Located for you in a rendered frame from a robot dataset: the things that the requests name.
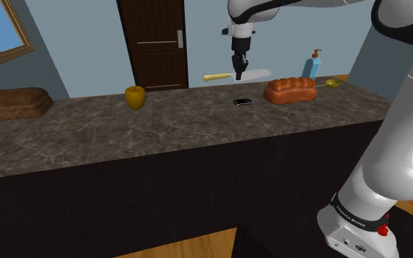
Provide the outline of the yellow handled kitchen knife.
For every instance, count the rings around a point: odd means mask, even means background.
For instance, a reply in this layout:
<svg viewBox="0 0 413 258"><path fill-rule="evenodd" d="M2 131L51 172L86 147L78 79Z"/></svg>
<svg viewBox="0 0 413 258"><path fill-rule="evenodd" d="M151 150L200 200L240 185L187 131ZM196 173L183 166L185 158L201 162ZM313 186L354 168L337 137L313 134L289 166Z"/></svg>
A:
<svg viewBox="0 0 413 258"><path fill-rule="evenodd" d="M251 81L258 78L265 78L271 75L268 69L247 70L242 72L240 79L237 79L237 73L217 73L208 74L202 77L203 81L219 80L224 78L232 78L234 82Z"/></svg>

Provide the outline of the orange brown bread loaf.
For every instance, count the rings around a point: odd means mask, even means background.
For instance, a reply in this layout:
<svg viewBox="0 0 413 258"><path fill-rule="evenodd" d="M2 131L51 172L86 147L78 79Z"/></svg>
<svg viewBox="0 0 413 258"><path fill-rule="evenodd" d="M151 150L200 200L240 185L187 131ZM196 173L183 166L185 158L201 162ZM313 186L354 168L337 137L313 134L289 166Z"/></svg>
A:
<svg viewBox="0 0 413 258"><path fill-rule="evenodd" d="M312 101L317 98L317 84L311 78L281 78L270 81L263 98L276 105Z"/></svg>

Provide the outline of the blue soap dispenser bottle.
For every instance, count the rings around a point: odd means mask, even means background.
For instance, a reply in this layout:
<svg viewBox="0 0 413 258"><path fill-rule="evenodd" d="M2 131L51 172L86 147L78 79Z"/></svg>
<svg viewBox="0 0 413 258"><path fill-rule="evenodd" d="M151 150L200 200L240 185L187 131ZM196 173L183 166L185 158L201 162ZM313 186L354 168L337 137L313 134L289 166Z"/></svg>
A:
<svg viewBox="0 0 413 258"><path fill-rule="evenodd" d="M318 58L319 51L321 51L321 49L315 49L311 58L305 62L304 69L301 74L302 78L311 78L312 80L315 79L321 65L321 60Z"/></svg>

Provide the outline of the dark brown door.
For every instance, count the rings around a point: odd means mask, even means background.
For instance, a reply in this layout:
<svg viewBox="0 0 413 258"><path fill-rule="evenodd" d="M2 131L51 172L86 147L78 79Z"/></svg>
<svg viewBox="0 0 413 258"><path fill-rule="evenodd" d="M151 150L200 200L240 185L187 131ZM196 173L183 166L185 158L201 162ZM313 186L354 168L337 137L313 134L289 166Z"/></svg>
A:
<svg viewBox="0 0 413 258"><path fill-rule="evenodd" d="M184 0L116 0L137 86L189 87Z"/></svg>

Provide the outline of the yellow spoon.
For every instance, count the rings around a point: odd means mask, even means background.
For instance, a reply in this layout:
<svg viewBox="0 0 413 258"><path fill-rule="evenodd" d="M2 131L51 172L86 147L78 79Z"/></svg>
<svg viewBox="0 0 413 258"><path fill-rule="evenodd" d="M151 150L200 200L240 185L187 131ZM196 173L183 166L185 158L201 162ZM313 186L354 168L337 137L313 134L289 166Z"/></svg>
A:
<svg viewBox="0 0 413 258"><path fill-rule="evenodd" d="M319 84L318 87L326 86L328 88L336 88L341 84L341 80L333 78L326 80L323 84Z"/></svg>

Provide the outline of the yellow apple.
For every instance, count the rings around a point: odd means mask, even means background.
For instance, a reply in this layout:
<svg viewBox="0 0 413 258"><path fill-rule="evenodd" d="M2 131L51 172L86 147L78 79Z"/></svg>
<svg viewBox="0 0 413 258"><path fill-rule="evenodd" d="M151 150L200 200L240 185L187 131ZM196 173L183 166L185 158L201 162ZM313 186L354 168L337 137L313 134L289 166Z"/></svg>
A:
<svg viewBox="0 0 413 258"><path fill-rule="evenodd" d="M130 86L125 90L125 100L132 110L141 109L146 101L146 91L140 86Z"/></svg>

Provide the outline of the dark brown bread loaf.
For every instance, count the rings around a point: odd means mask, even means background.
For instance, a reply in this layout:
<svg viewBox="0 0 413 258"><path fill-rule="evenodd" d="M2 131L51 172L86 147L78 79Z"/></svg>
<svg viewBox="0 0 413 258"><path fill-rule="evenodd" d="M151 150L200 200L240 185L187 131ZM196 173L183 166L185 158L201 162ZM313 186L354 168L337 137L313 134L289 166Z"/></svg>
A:
<svg viewBox="0 0 413 258"><path fill-rule="evenodd" d="M42 117L54 102L47 91L37 87L0 90L0 122Z"/></svg>

